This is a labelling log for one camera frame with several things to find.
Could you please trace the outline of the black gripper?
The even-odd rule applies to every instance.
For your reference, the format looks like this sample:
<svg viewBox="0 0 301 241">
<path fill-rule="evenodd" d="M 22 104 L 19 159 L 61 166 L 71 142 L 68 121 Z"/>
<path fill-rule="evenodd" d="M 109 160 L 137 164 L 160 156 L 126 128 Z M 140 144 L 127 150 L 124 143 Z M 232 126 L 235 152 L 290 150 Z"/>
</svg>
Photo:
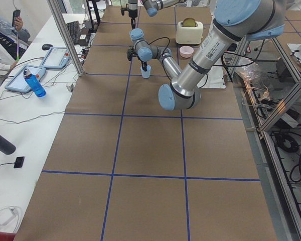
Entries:
<svg viewBox="0 0 301 241">
<path fill-rule="evenodd" d="M 131 18 L 132 29 L 136 28 L 135 18 L 137 17 L 137 0 L 128 0 L 128 15 Z"/>
<path fill-rule="evenodd" d="M 138 60 L 141 62 L 141 70 L 144 71 L 144 72 L 147 72 L 147 62 L 141 60 L 140 57 L 138 57 Z"/>
</svg>

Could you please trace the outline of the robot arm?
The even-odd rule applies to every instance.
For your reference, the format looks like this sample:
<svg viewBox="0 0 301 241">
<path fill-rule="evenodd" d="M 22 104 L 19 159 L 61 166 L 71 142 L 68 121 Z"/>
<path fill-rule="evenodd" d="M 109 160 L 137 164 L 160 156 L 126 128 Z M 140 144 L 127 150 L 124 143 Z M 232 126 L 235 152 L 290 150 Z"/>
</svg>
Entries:
<svg viewBox="0 0 301 241">
<path fill-rule="evenodd" d="M 232 43 L 242 38 L 265 40 L 283 33 L 286 5 L 286 1 L 217 1 L 213 27 L 184 69 L 168 48 L 147 43 L 140 28 L 131 30 L 129 35 L 140 61 L 159 60 L 171 78 L 159 89 L 161 107 L 181 110 L 196 106 L 201 98 L 197 84 Z"/>
<path fill-rule="evenodd" d="M 178 0 L 157 0 L 157 1 L 141 1 L 142 5 L 144 6 L 147 14 L 150 17 L 154 17 L 159 10 L 164 8 L 171 7 L 175 4 L 184 3 L 186 1 L 178 1 Z M 129 0 L 126 7 L 121 8 L 121 14 L 124 16 L 124 13 L 128 12 L 128 16 L 131 20 L 131 27 L 132 29 L 136 28 L 136 18 L 138 17 L 138 0 Z"/>
</svg>

